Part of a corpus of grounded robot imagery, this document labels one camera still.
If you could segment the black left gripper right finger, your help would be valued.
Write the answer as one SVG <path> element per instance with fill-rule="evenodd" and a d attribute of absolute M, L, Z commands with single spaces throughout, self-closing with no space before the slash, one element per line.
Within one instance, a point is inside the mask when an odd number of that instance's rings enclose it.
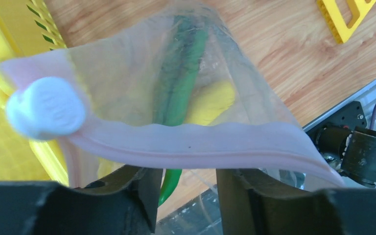
<path fill-rule="evenodd" d="M 216 176 L 226 235 L 376 235 L 376 189 L 308 192 L 258 169 Z"/>

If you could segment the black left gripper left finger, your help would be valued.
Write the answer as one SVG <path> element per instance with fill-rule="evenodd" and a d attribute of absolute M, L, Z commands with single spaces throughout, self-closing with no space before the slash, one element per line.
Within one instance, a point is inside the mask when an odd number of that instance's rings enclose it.
<path fill-rule="evenodd" d="M 149 235 L 162 175 L 126 165 L 84 188 L 0 181 L 0 235 Z"/>

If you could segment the yellow squash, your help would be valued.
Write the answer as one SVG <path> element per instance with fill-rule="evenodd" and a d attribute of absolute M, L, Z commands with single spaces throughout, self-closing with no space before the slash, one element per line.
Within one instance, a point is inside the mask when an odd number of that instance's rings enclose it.
<path fill-rule="evenodd" d="M 219 81 L 204 86 L 191 98 L 185 123 L 208 126 L 235 102 L 231 82 Z"/>

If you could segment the clear zip top bag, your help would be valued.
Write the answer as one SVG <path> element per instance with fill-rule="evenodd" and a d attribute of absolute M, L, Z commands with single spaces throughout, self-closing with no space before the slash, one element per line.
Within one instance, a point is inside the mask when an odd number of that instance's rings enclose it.
<path fill-rule="evenodd" d="M 302 173 L 304 189 L 344 186 L 219 16 L 181 1 L 83 46 L 0 62 L 15 89 L 9 123 L 57 140 L 69 185 L 99 159 L 158 169 Z"/>

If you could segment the dark green cucumber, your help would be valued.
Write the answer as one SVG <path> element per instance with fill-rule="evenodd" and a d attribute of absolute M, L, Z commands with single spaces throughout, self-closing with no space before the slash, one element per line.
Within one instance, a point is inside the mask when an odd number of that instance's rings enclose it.
<path fill-rule="evenodd" d="M 181 125 L 188 112 L 208 33 L 193 17 L 174 17 L 153 99 L 153 123 Z"/>

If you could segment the green bean pod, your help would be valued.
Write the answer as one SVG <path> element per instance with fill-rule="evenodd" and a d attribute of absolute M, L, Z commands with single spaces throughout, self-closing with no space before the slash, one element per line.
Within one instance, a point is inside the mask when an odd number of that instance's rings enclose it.
<path fill-rule="evenodd" d="M 181 175 L 181 169 L 165 170 L 164 180 L 160 189 L 158 206 L 161 206 L 174 192 L 179 183 Z"/>

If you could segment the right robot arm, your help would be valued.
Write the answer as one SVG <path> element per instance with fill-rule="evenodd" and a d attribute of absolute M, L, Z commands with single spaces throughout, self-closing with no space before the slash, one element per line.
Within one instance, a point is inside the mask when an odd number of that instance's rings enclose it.
<path fill-rule="evenodd" d="M 352 101 L 320 123 L 306 127 L 318 151 L 341 176 L 376 187 L 376 131 L 367 127 L 359 101 Z"/>

